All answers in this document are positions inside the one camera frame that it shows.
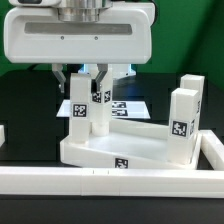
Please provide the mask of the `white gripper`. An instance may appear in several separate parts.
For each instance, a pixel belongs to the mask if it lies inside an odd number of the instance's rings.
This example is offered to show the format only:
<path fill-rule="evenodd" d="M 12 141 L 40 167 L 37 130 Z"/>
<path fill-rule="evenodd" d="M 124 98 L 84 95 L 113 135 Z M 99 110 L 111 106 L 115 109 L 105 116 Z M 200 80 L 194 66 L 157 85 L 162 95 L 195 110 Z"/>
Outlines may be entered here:
<path fill-rule="evenodd" d="M 4 20 L 4 53 L 12 63 L 49 63 L 65 91 L 62 64 L 98 64 L 99 92 L 107 64 L 144 64 L 152 55 L 153 3 L 114 2 L 96 22 L 62 21 L 55 5 L 16 4 Z"/>

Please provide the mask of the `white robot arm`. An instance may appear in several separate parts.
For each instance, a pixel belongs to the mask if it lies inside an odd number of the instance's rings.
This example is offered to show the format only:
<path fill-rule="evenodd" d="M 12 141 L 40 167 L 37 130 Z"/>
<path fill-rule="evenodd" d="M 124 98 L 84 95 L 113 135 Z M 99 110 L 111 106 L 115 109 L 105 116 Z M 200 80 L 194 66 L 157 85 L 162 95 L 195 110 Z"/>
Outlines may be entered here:
<path fill-rule="evenodd" d="M 144 64 L 152 55 L 154 2 L 123 0 L 8 0 L 4 53 L 12 63 L 50 64 L 60 83 L 64 64 L 95 64 L 99 83 Z"/>

